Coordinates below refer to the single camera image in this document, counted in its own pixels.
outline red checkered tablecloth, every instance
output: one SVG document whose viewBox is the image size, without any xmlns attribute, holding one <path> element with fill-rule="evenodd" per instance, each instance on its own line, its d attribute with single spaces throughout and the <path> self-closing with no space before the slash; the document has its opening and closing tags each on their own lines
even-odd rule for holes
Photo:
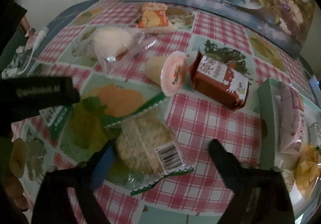
<svg viewBox="0 0 321 224">
<path fill-rule="evenodd" d="M 99 64 L 85 67 L 59 63 L 59 58 L 67 47 L 88 26 L 121 23 L 133 27 L 135 20 L 139 18 L 137 3 L 100 0 L 90 9 L 101 7 L 105 10 L 89 24 L 62 29 L 38 58 L 40 63 L 52 66 L 49 75 L 71 76 L 78 90 L 93 74 L 103 75 L 102 69 Z M 124 80 L 131 80 L 131 82 L 151 84 L 144 72 L 145 63 L 150 57 L 169 55 L 174 51 L 190 55 L 192 53 L 190 44 L 193 44 L 191 39 L 202 37 L 216 40 L 246 53 L 247 65 L 252 66 L 248 70 L 255 73 L 251 76 L 256 79 L 258 85 L 269 77 L 285 83 L 291 83 L 292 80 L 311 94 L 300 61 L 292 60 L 280 51 L 288 72 L 283 73 L 267 62 L 254 57 L 246 31 L 240 24 L 200 10 L 193 9 L 193 13 L 196 15 L 190 31 L 179 29 L 175 33 L 158 35 L 157 43 L 153 47 L 141 53 L 130 64 L 117 69 L 116 76 Z M 134 216 L 137 211 L 142 211 L 142 207 L 139 206 L 141 203 L 153 204 L 176 212 L 188 211 L 194 215 L 223 213 L 231 200 L 232 192 L 225 187 L 208 156 L 207 146 L 213 138 L 217 138 L 225 149 L 232 152 L 239 161 L 253 165 L 259 162 L 261 138 L 259 113 L 253 115 L 253 112 L 247 113 L 246 109 L 232 112 L 200 93 L 184 90 L 176 94 L 169 102 L 166 120 L 180 143 L 184 155 L 194 165 L 195 171 L 191 174 L 162 179 L 153 189 L 134 197 L 118 186 L 105 182 L 95 192 L 95 196 L 111 223 L 137 223 Z M 29 122 L 54 150 L 52 165 L 57 166 L 58 169 L 75 166 L 76 163 L 60 150 L 60 140 L 50 139 L 48 128 L 40 116 L 12 124 L 14 138 L 21 136 L 26 122 Z M 78 223 L 84 223 L 73 189 L 69 190 L 69 197 Z"/>
</svg>

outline cup lid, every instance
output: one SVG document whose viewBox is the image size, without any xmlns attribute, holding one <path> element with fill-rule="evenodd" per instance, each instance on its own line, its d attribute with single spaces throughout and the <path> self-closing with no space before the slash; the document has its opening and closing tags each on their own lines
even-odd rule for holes
<svg viewBox="0 0 321 224">
<path fill-rule="evenodd" d="M 185 81 L 187 72 L 187 56 L 175 51 L 166 59 L 160 75 L 160 86 L 166 96 L 176 94 Z"/>
</svg>

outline clear plastic wrapper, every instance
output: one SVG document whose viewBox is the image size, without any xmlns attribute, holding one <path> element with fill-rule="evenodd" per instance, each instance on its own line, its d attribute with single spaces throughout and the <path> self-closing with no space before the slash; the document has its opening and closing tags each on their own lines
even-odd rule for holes
<svg viewBox="0 0 321 224">
<path fill-rule="evenodd" d="M 97 59 L 102 71 L 112 74 L 155 43 L 155 36 L 139 28 L 106 26 L 96 29 L 88 37 L 81 37 L 72 53 Z"/>
<path fill-rule="evenodd" d="M 116 132 L 115 150 L 118 160 L 113 164 L 107 180 L 131 191 L 131 195 L 145 192 L 161 178 L 192 172 L 193 165 L 182 154 L 159 107 L 146 110 L 126 119 Z"/>
<path fill-rule="evenodd" d="M 283 153 L 298 154 L 302 140 L 308 136 L 301 95 L 291 85 L 281 86 L 280 149 Z"/>
</svg>

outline brown snack box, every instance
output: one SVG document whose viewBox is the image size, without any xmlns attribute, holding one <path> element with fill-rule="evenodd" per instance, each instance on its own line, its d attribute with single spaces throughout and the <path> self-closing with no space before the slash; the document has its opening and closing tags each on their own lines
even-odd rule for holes
<svg viewBox="0 0 321 224">
<path fill-rule="evenodd" d="M 245 106 L 248 97 L 248 78 L 229 65 L 222 64 L 198 52 L 189 67 L 193 89 L 235 111 Z"/>
</svg>

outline barcode label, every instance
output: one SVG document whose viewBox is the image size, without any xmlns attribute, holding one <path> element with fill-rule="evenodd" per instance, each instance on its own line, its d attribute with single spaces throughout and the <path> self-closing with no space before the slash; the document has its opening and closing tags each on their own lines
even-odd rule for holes
<svg viewBox="0 0 321 224">
<path fill-rule="evenodd" d="M 183 165 L 182 158 L 174 142 L 155 148 L 155 152 L 165 173 L 173 172 Z"/>
<path fill-rule="evenodd" d="M 39 110 L 40 115 L 46 121 L 47 126 L 51 126 L 63 106 L 49 107 Z"/>
</svg>

